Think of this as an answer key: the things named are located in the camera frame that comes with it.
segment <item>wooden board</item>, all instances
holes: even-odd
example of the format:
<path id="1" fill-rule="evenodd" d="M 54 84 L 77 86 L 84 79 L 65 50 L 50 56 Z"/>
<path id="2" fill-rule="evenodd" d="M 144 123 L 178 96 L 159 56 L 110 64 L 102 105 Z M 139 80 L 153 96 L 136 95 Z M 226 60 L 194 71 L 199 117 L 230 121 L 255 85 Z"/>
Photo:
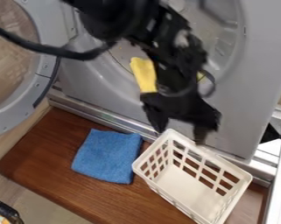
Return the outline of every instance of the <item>wooden board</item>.
<path id="1" fill-rule="evenodd" d="M 14 207 L 26 224 L 90 224 L 48 199 L 0 175 L 0 200 Z"/>
<path id="2" fill-rule="evenodd" d="M 110 130 L 54 108 L 1 160 L 0 172 L 94 223 L 194 224 L 138 176 L 126 186 L 72 171 L 74 155 L 90 129 Z M 252 185 L 228 223 L 258 223 L 266 193 Z"/>

